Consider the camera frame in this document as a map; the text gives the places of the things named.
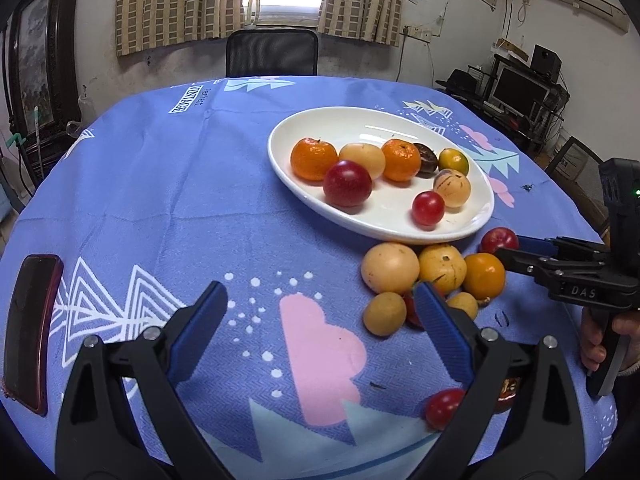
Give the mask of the person's right hand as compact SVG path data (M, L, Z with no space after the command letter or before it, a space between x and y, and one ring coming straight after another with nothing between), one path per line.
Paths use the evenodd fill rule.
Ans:
M613 320L613 330L620 336L629 337L629 347L623 364L620 366L620 376L630 375L639 369L640 318L638 312L628 312L617 315ZM582 364L595 372L606 357L606 350L602 344L603 333L599 325L594 322L588 309L582 310L580 321L580 355Z

